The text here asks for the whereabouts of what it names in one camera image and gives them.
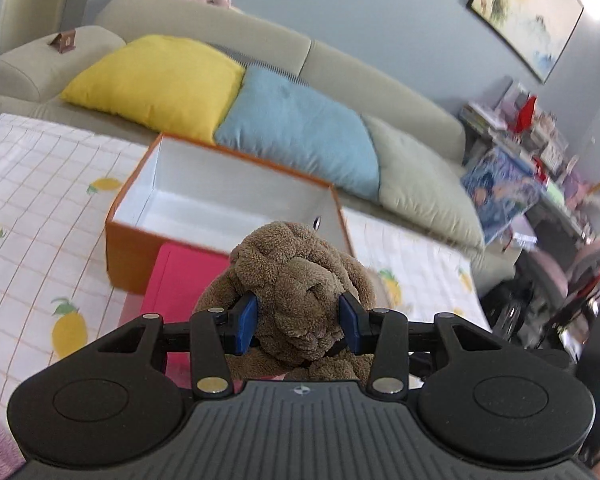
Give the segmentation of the brown plush toy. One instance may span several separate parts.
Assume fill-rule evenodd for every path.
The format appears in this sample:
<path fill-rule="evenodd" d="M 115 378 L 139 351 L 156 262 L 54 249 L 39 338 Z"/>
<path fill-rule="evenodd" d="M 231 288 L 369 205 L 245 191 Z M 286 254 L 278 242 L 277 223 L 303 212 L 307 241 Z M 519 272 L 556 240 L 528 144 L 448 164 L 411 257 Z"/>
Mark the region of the brown plush toy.
<path fill-rule="evenodd" d="M 271 222 L 232 250 L 230 265 L 196 309 L 228 308 L 247 292 L 258 298 L 258 322 L 249 351 L 226 358 L 233 379 L 367 382 L 373 357 L 347 348 L 337 318 L 345 292 L 365 310 L 376 307 L 373 282 L 358 260 L 303 224 Z"/>

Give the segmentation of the red Wonderlab box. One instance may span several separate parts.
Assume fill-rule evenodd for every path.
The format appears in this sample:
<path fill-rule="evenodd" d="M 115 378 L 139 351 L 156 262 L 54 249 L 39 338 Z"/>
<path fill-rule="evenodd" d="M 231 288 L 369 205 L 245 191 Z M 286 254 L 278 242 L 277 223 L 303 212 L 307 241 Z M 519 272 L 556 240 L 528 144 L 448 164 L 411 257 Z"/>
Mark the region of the red Wonderlab box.
<path fill-rule="evenodd" d="M 163 244 L 146 292 L 126 296 L 118 325 L 141 314 L 158 313 L 163 322 L 187 322 L 204 290 L 228 268 L 228 255 L 204 248 Z"/>

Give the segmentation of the orange storage box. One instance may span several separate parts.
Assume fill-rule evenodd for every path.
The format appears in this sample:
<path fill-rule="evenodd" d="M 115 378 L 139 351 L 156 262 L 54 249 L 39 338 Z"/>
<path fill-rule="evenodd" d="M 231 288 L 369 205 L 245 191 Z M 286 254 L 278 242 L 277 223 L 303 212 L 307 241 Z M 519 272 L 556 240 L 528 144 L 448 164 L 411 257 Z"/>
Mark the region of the orange storage box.
<path fill-rule="evenodd" d="M 329 183 L 222 146 L 162 134 L 109 208 L 108 278 L 115 288 L 141 295 L 163 244 L 227 255 L 272 221 L 302 223 L 342 252 L 353 252 Z"/>

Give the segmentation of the beige pillow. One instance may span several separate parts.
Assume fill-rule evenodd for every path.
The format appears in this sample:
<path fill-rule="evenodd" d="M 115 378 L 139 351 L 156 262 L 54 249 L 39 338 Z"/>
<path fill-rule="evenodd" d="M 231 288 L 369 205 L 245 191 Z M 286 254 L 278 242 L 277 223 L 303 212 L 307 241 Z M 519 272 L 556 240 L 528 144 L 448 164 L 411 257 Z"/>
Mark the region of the beige pillow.
<path fill-rule="evenodd" d="M 380 206 L 442 240 L 481 252 L 486 242 L 474 203 L 445 159 L 378 118 L 362 119 L 377 154 Z"/>

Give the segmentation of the light blue pillow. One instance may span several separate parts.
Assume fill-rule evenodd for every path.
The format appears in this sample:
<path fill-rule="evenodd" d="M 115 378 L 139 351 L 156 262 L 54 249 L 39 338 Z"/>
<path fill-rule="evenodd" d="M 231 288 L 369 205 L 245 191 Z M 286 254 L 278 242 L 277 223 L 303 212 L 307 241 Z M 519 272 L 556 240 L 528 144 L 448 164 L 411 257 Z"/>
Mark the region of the light blue pillow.
<path fill-rule="evenodd" d="M 378 199 L 378 159 L 360 115 L 267 68 L 247 68 L 214 140 L 318 177 L 364 200 Z"/>

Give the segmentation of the yellow pillow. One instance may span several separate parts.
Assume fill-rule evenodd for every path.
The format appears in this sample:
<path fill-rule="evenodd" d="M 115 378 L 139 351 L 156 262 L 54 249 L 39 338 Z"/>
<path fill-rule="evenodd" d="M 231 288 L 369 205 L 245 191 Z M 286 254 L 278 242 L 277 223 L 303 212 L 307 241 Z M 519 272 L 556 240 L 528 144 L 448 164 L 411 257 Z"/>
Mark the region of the yellow pillow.
<path fill-rule="evenodd" d="M 79 73 L 60 97 L 158 133 L 212 145 L 245 72 L 203 42 L 148 35 Z"/>

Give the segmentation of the cluttered side table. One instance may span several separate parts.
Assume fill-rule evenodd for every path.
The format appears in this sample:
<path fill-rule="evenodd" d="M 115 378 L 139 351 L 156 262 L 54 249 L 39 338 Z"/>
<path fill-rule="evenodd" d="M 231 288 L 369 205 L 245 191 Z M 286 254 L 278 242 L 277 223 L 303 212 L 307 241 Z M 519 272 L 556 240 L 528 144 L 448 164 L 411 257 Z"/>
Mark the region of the cluttered side table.
<path fill-rule="evenodd" d="M 592 226 L 570 203 L 566 179 L 572 174 L 574 160 L 566 159 L 568 144 L 555 126 L 553 114 L 538 106 L 533 110 L 531 126 L 521 133 L 513 132 L 518 115 L 535 95 L 512 80 L 494 107 L 480 102 L 468 102 L 460 109 L 460 121 L 481 142 L 482 148 L 470 148 L 467 157 L 474 159 L 486 148 L 498 145 L 506 148 L 525 165 L 538 172 L 544 191 L 539 201 L 543 214 L 562 227 L 579 243 L 594 240 Z"/>

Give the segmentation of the landscape painting on wall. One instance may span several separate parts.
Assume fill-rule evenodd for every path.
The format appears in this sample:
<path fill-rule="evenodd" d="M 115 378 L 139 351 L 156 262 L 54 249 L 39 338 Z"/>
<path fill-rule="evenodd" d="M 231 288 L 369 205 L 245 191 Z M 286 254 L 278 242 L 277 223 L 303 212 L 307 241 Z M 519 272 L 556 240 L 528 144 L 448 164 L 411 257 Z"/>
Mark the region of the landscape painting on wall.
<path fill-rule="evenodd" d="M 580 0 L 470 0 L 469 9 L 547 81 L 580 21 Z"/>

